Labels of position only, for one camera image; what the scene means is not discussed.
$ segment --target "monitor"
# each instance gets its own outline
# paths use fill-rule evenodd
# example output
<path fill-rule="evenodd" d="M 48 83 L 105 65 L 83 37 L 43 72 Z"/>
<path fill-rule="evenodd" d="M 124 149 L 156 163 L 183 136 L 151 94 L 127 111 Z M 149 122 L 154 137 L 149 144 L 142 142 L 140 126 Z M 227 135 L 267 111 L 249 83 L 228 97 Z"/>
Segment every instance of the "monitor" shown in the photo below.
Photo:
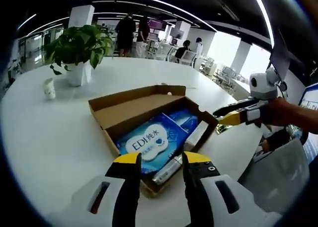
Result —
<path fill-rule="evenodd" d="M 318 83 L 308 86 L 303 94 L 299 105 L 308 109 L 318 110 Z M 309 133 L 304 144 L 308 164 L 318 155 L 318 135 Z"/>
<path fill-rule="evenodd" d="M 165 27 L 167 26 L 166 22 L 149 19 L 149 28 L 165 31 Z"/>
<path fill-rule="evenodd" d="M 170 31 L 170 36 L 171 37 L 174 37 L 174 38 L 177 38 L 177 39 L 182 39 L 183 37 L 183 31 L 177 29 L 177 28 L 172 28 L 171 31 Z"/>
<path fill-rule="evenodd" d="M 157 41 L 158 40 L 158 34 L 155 34 L 155 33 L 149 33 L 149 37 L 148 37 L 149 40 L 154 40 L 154 41 Z"/>
<path fill-rule="evenodd" d="M 283 81 L 289 68 L 290 57 L 284 38 L 278 29 L 275 30 L 275 45 L 269 60 Z"/>
<path fill-rule="evenodd" d="M 177 45 L 177 43 L 178 43 L 178 40 L 176 38 L 172 38 L 171 39 L 171 44 L 172 45 Z"/>

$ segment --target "human hand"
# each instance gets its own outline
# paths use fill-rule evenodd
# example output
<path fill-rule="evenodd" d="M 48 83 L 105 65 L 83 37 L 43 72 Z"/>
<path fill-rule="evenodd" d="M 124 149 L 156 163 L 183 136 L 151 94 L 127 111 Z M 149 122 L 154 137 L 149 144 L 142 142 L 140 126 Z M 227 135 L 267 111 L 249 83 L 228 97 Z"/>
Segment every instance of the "human hand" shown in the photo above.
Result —
<path fill-rule="evenodd" d="M 291 116 L 293 115 L 294 105 L 288 103 L 284 98 L 278 97 L 271 99 L 261 112 L 265 112 L 261 120 L 255 123 L 265 123 L 274 126 L 286 126 L 290 124 Z"/>

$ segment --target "round table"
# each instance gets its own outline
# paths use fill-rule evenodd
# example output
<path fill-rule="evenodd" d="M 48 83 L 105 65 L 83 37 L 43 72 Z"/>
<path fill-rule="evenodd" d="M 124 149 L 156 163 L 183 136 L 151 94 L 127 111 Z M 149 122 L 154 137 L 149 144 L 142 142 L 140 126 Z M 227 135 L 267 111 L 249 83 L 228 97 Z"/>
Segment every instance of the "round table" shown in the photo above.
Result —
<path fill-rule="evenodd" d="M 57 97 L 46 100 L 43 81 L 54 77 Z M 64 75 L 43 66 L 19 76 L 2 100 L 1 130 L 5 153 L 27 199 L 47 216 L 59 212 L 72 194 L 97 175 L 104 175 L 114 157 L 88 100 L 165 82 L 187 87 L 186 95 L 200 110 L 213 113 L 235 100 L 191 67 L 137 58 L 105 58 L 82 87 L 68 86 Z M 249 164 L 262 131 L 254 125 L 214 133 L 200 153 L 209 156 L 221 174 L 237 180 Z M 136 226 L 185 226 L 190 223 L 182 172 L 154 199 L 141 195 Z"/>

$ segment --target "potted plant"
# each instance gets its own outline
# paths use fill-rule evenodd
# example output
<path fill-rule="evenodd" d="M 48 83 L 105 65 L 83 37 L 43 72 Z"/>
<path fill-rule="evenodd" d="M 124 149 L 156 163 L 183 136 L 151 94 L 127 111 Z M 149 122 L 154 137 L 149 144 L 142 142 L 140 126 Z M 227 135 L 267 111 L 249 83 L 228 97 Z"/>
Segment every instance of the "potted plant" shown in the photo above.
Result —
<path fill-rule="evenodd" d="M 63 65 L 69 83 L 81 86 L 90 81 L 92 68 L 101 63 L 112 45 L 111 38 L 99 25 L 70 27 L 45 46 L 46 59 L 51 62 L 54 74 L 60 75 L 61 72 L 54 69 L 53 63 L 60 67 Z"/>

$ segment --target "cardboard box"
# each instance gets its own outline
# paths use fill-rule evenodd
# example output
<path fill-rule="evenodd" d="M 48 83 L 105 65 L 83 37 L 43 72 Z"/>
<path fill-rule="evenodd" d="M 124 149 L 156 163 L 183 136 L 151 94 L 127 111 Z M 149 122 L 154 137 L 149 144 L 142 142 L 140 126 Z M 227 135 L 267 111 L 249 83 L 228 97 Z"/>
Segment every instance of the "cardboard box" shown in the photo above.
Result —
<path fill-rule="evenodd" d="M 198 144 L 191 150 L 197 152 L 212 134 L 218 121 L 208 112 L 201 112 L 198 104 L 185 97 L 185 90 L 184 86 L 154 85 L 100 97 L 88 102 L 114 157 L 119 155 L 119 151 L 113 140 L 124 136 L 159 113 L 180 110 L 185 107 L 198 117 L 198 122 L 205 121 L 209 124 Z M 151 178 L 152 176 L 147 176 L 141 182 L 141 191 L 148 197 L 157 195 L 168 183 L 158 186 Z"/>

